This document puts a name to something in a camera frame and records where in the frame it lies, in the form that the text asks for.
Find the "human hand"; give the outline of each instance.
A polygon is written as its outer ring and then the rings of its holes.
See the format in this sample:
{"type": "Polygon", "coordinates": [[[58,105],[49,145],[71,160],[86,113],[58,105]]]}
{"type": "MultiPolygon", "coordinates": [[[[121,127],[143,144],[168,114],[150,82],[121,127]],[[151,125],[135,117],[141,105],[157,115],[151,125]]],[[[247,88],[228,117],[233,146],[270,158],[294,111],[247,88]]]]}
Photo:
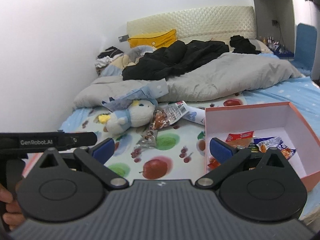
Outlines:
{"type": "MultiPolygon", "coordinates": [[[[16,185],[16,191],[19,188],[20,182],[16,185]]],[[[13,199],[12,194],[0,184],[0,201],[5,202],[7,213],[2,218],[3,221],[9,225],[9,229],[12,231],[17,226],[21,225],[26,219],[22,215],[21,208],[16,199],[13,199]]]]}

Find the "quilted headboard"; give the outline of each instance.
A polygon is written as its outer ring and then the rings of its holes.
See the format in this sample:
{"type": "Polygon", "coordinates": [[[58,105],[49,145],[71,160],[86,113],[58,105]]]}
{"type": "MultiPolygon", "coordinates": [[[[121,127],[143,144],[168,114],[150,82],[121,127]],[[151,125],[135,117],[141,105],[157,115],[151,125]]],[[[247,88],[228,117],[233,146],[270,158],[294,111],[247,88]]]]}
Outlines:
{"type": "Polygon", "coordinates": [[[177,30],[178,40],[229,41],[241,35],[255,39],[256,17],[252,6],[215,6],[161,13],[127,22],[130,37],[137,34],[177,30]]]}

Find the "cardboard box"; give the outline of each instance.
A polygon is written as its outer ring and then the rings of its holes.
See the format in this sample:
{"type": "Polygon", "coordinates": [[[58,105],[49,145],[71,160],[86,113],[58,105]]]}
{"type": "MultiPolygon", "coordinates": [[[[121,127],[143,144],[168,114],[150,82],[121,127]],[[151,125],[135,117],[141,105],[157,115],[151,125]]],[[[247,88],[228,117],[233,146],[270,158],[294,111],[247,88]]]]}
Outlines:
{"type": "Polygon", "coordinates": [[[229,133],[254,131],[255,137],[280,136],[296,153],[289,159],[310,191],[320,181],[320,141],[290,102],[211,107],[205,110],[206,172],[213,137],[225,141],[229,133]]]}

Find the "light blue bed sheet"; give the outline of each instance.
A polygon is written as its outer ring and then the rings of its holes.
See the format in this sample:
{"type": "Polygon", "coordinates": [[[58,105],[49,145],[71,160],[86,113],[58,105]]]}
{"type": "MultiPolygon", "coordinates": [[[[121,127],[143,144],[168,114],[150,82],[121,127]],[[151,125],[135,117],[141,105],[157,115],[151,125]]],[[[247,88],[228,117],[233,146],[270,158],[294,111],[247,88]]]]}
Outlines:
{"type": "MultiPolygon", "coordinates": [[[[309,77],[294,78],[280,82],[273,87],[244,91],[243,95],[248,104],[291,101],[320,137],[320,89],[309,77]]],[[[65,132],[75,131],[88,117],[91,108],[81,108],[62,124],[65,132]]],[[[320,183],[308,193],[308,200],[300,219],[310,223],[320,216],[320,183]]]]}

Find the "blue heart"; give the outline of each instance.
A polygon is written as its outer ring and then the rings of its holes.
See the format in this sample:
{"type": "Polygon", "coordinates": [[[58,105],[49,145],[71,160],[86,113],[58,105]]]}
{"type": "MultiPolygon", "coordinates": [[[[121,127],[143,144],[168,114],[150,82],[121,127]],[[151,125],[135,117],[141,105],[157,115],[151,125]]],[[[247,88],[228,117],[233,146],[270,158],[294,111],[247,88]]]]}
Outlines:
{"type": "Polygon", "coordinates": [[[186,118],[191,122],[195,122],[196,121],[196,115],[197,115],[197,112],[192,112],[190,114],[187,114],[186,118]]]}

